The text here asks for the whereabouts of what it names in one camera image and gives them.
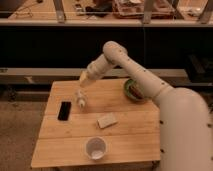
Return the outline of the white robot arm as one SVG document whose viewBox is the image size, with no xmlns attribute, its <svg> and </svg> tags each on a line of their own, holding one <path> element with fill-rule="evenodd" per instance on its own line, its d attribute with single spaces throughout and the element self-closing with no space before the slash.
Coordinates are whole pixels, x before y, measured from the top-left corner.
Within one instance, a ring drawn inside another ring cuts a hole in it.
<svg viewBox="0 0 213 171">
<path fill-rule="evenodd" d="M 85 87 L 122 67 L 160 109 L 160 171 L 213 171 L 213 131 L 207 103 L 197 92 L 175 88 L 128 56 L 114 41 L 80 76 Z"/>
</svg>

